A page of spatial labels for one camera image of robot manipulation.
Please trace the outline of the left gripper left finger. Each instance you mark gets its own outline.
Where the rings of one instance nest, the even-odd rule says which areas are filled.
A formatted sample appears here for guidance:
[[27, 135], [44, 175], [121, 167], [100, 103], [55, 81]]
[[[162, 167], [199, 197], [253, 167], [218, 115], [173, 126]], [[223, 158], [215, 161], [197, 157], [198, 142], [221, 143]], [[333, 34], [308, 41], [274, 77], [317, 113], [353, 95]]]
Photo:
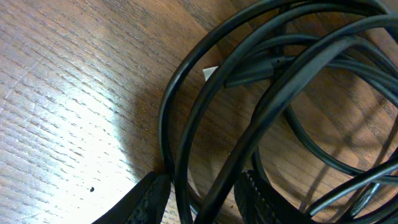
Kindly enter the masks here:
[[118, 203], [93, 224], [160, 224], [170, 196], [170, 177], [149, 172]]

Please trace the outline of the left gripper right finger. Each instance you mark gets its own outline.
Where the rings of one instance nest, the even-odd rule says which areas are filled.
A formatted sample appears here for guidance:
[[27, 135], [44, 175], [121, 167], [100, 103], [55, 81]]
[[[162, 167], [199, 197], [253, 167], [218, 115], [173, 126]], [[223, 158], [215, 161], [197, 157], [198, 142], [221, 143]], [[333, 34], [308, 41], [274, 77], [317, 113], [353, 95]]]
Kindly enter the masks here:
[[234, 184], [234, 199], [244, 223], [315, 223], [253, 170], [240, 173]]

